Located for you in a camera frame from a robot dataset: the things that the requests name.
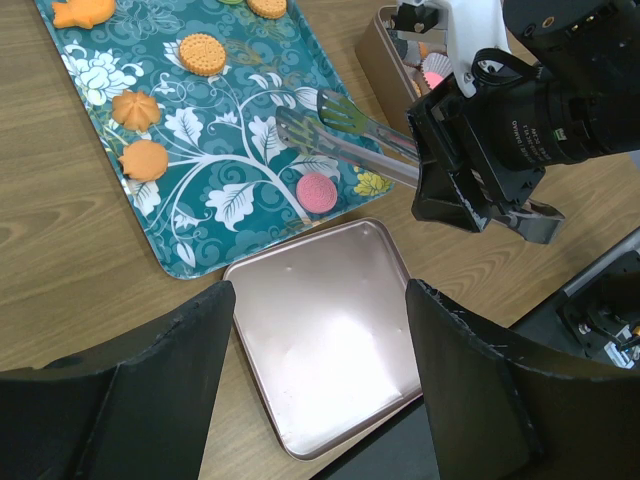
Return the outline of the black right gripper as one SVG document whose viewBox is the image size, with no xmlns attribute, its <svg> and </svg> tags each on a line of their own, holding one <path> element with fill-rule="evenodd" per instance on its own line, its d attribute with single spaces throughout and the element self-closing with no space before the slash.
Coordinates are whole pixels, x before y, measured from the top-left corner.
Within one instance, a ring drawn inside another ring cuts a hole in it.
<svg viewBox="0 0 640 480">
<path fill-rule="evenodd" d="M 467 98 L 448 76 L 417 100 L 407 112 L 420 157 L 414 217 L 470 233 L 492 221 L 517 233 L 547 232 L 548 208 L 531 198 L 548 163 L 544 98 L 535 80 L 482 87 Z"/>
</svg>

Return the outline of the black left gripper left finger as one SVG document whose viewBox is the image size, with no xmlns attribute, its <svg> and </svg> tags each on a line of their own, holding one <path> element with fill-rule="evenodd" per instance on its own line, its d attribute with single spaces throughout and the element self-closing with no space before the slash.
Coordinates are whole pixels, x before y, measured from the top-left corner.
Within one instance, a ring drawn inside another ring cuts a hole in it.
<svg viewBox="0 0 640 480">
<path fill-rule="evenodd" d="M 1 375 L 5 479 L 195 479 L 236 295 L 174 310 L 48 365 Z"/>
</svg>

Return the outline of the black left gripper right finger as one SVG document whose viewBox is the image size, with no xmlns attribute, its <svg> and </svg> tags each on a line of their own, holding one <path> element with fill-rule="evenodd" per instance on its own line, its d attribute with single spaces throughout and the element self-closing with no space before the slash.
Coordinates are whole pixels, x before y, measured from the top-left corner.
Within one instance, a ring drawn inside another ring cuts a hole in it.
<svg viewBox="0 0 640 480">
<path fill-rule="evenodd" d="M 557 351 L 421 280 L 407 315 L 443 479 L 635 479 L 639 375 Z"/>
</svg>

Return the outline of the rose gold cookie tin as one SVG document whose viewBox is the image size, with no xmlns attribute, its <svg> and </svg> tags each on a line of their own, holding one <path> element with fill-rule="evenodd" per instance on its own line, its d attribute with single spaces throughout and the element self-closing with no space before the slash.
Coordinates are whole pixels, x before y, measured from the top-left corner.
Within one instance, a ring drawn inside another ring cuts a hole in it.
<svg viewBox="0 0 640 480">
<path fill-rule="evenodd" d="M 409 134 L 406 112 L 421 97 L 413 82 L 424 93 L 427 92 L 427 84 L 420 72 L 409 72 L 389 36 L 387 23 L 396 10 L 396 6 L 391 4 L 376 11 L 356 43 L 355 52 L 388 124 L 401 133 Z"/>
</svg>

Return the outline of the metal slotted tongs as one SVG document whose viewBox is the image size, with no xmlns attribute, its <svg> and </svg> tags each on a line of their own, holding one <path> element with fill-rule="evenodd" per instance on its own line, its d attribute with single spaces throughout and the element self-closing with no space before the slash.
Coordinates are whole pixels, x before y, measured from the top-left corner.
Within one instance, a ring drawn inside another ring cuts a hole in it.
<svg viewBox="0 0 640 480">
<path fill-rule="evenodd" d="M 435 155 L 414 122 L 412 135 L 404 135 L 327 89 L 318 91 L 316 106 L 317 119 L 277 108 L 279 139 L 301 154 L 342 160 L 414 189 L 411 212 L 418 221 L 469 233 L 481 233 L 494 221 L 536 244 L 551 243 L 564 224 L 564 215 L 548 204 L 497 199 L 472 168 Z"/>
</svg>

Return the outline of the rose gold tin lid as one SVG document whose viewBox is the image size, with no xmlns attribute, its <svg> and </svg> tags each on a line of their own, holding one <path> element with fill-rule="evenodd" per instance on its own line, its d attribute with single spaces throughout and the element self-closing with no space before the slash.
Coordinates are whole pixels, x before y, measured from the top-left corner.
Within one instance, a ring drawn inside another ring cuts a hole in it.
<svg viewBox="0 0 640 480">
<path fill-rule="evenodd" d="M 312 461 L 419 397 L 409 273 L 364 218 L 237 261 L 234 323 L 284 450 Z"/>
</svg>

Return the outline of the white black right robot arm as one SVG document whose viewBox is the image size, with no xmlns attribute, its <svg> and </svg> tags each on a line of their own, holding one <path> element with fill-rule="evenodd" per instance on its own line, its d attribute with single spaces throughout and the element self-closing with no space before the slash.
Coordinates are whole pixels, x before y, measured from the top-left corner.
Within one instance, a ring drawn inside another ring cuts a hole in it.
<svg viewBox="0 0 640 480">
<path fill-rule="evenodd" d="M 452 70 L 408 110 L 413 216 L 535 243 L 562 223 L 532 192 L 553 165 L 639 147 L 635 1 L 401 1 L 402 33 L 444 34 Z"/>
</svg>

